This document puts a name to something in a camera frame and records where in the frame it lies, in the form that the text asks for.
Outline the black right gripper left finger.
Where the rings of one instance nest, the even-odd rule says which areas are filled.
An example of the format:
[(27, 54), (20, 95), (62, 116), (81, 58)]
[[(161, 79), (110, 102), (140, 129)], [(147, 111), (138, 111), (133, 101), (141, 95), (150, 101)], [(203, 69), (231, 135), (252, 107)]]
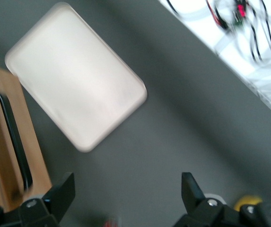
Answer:
[(75, 198), (75, 177), (72, 172), (65, 173), (60, 182), (43, 196), (50, 214), (60, 223)]

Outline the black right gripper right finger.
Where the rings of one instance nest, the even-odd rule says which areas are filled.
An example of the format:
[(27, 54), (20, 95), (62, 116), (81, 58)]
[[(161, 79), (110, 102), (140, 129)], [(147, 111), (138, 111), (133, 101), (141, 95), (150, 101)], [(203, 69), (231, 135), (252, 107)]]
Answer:
[(203, 191), (190, 172), (182, 173), (181, 196), (187, 213), (192, 213), (206, 199)]

